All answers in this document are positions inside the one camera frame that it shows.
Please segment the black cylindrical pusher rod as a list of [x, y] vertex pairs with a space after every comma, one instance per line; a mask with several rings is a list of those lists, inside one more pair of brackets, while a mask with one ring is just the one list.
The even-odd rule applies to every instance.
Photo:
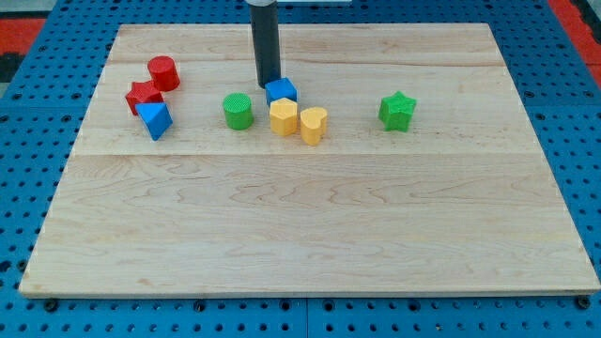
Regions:
[[248, 0], [257, 82], [261, 88], [281, 78], [278, 4], [276, 0]]

